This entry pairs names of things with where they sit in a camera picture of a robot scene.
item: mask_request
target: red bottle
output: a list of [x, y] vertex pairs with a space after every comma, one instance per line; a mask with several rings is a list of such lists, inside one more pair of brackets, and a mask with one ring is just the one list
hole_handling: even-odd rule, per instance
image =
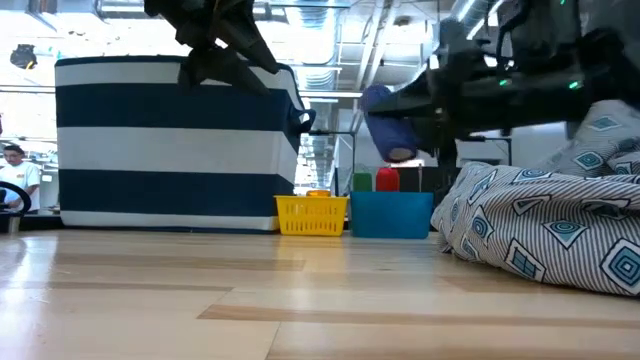
[[394, 168], [382, 168], [376, 175], [376, 191], [400, 191], [400, 173]]

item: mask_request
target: navy and white striped bin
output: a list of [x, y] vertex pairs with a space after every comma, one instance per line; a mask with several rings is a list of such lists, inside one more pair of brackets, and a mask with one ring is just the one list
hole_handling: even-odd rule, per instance
[[[183, 58], [56, 64], [60, 206], [67, 226], [255, 232], [278, 229], [293, 194], [304, 110], [293, 72], [254, 73], [271, 95], [176, 85]], [[304, 122], [304, 115], [309, 121]]]

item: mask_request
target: white shirt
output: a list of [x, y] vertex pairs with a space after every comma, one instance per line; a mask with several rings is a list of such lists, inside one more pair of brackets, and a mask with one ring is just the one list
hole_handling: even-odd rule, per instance
[[[23, 161], [17, 166], [7, 164], [0, 169], [0, 181], [11, 183], [24, 190], [29, 186], [40, 185], [40, 169], [37, 165], [26, 161]], [[6, 190], [7, 196], [4, 198], [5, 203], [20, 199], [20, 196], [18, 196], [16, 192], [9, 189]], [[32, 210], [40, 210], [40, 188], [37, 188], [36, 191], [31, 194], [31, 208], [29, 211]]]

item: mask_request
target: yellow basket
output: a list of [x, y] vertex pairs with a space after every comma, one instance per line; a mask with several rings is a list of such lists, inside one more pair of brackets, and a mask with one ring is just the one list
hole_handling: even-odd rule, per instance
[[346, 197], [276, 196], [283, 235], [340, 236], [347, 212]]

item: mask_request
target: wooden floor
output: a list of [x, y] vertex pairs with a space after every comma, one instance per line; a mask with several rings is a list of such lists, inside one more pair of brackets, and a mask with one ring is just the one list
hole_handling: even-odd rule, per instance
[[640, 301], [433, 239], [23, 233], [0, 238], [0, 359], [640, 359]]

